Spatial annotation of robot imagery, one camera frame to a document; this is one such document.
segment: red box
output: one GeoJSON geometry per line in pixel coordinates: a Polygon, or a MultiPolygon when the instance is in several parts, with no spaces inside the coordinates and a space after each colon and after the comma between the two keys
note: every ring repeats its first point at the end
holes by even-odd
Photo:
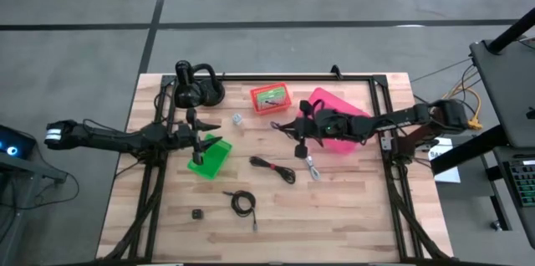
{"type": "Polygon", "coordinates": [[[288,88],[286,87],[285,83],[277,83],[277,84],[271,84],[271,85],[259,87],[256,89],[252,89],[250,92],[251,92],[252,105],[254,106],[254,110],[259,115],[266,115],[266,114],[270,114],[273,112],[283,111],[292,105],[292,101],[290,100],[290,94],[288,93],[288,88]],[[261,94],[269,90],[274,90],[279,87],[283,87],[284,92],[286,93],[286,98],[284,99],[284,103],[282,103],[281,105],[274,105],[273,107],[264,108],[260,110],[258,108],[258,102],[257,102],[258,94],[261,94]]]}

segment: small black cube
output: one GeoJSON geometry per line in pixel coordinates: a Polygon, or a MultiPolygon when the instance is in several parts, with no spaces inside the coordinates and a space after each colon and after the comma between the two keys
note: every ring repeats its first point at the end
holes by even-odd
{"type": "Polygon", "coordinates": [[[201,220],[204,218],[204,212],[201,209],[194,209],[191,211],[191,217],[194,219],[201,220]]]}

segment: wooden table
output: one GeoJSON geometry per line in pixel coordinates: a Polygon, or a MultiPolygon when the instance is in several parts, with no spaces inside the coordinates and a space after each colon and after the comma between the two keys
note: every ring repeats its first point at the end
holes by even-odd
{"type": "MultiPolygon", "coordinates": [[[[386,75],[394,110],[412,106],[415,102],[408,74],[386,75]]],[[[139,130],[153,119],[153,99],[160,88],[161,76],[141,75],[128,131],[139,130]]],[[[266,84],[270,82],[225,82],[227,95],[221,104],[196,109],[200,120],[222,125],[211,133],[233,144],[232,152],[214,181],[187,169],[191,149],[170,156],[153,260],[180,263],[399,261],[377,138],[348,156],[334,154],[308,141],[309,152],[322,176],[321,181],[315,182],[304,161],[293,156],[297,142],[269,125],[271,120],[280,123],[293,120],[298,102],[306,100],[316,87],[373,114],[367,84],[287,82],[293,106],[286,112],[259,116],[252,109],[249,90],[266,84]],[[232,123],[235,113],[243,117],[240,126],[232,123]],[[275,171],[252,167],[249,156],[260,156],[293,168],[296,183],[289,185],[275,171]],[[250,191],[257,199],[257,233],[252,231],[252,216],[238,217],[230,208],[230,197],[222,194],[222,191],[237,190],[250,191]],[[203,220],[191,218],[191,210],[195,208],[204,211],[203,220]]],[[[179,119],[185,119],[184,110],[177,110],[176,120],[179,119]]],[[[134,162],[133,157],[122,156],[117,171],[134,162]]],[[[98,257],[106,255],[133,222],[142,175],[143,166],[137,166],[115,181],[98,257]]],[[[409,165],[408,177],[416,217],[441,250],[452,255],[431,170],[414,163],[409,165]]],[[[411,253],[406,223],[404,235],[411,253]]],[[[140,254],[145,248],[144,238],[141,240],[140,254]]]]}

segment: pink container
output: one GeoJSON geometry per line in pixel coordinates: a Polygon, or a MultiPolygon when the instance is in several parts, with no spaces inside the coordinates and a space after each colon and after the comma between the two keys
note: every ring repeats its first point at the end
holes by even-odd
{"type": "MultiPolygon", "coordinates": [[[[329,93],[327,90],[318,87],[308,98],[310,104],[314,104],[317,100],[323,100],[325,103],[325,109],[334,109],[339,112],[344,112],[350,115],[363,115],[369,117],[369,115],[357,107],[351,105],[350,103],[340,99],[336,95],[329,93]]],[[[317,111],[321,108],[320,105],[316,106],[317,111]]],[[[298,117],[303,116],[303,112],[299,111],[298,117]]],[[[336,140],[327,140],[323,139],[325,147],[329,148],[332,151],[340,154],[349,154],[356,150],[357,146],[360,144],[352,141],[336,141],[336,140]]]]}

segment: desk lamp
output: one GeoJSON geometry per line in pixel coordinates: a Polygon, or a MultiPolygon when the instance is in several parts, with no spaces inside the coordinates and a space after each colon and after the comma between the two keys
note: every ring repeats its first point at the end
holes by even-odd
{"type": "Polygon", "coordinates": [[[175,65],[177,85],[175,88],[175,106],[177,108],[193,108],[198,105],[215,106],[225,97],[223,84],[216,79],[214,69],[209,64],[191,66],[185,60],[175,65]],[[197,71],[205,69],[209,79],[195,81],[197,71]]]}

